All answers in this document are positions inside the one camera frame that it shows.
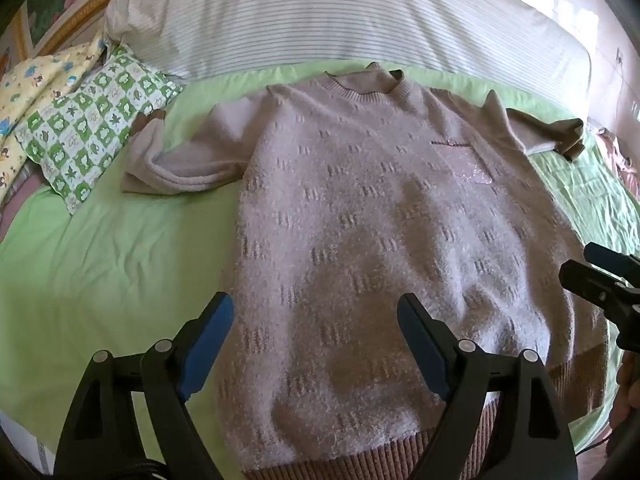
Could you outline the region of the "person's right hand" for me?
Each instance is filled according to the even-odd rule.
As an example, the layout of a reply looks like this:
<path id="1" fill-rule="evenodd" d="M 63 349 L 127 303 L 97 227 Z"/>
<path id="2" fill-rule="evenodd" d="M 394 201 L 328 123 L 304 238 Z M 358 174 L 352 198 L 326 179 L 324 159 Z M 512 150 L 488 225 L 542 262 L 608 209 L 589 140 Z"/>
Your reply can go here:
<path id="1" fill-rule="evenodd" d="M 637 358 L 638 356 L 634 352 L 625 351 L 623 354 L 620 369 L 616 375 L 618 389 L 608 418 L 613 430 L 626 420 L 632 410 L 639 408 L 639 382 L 634 380 L 634 366 Z"/>

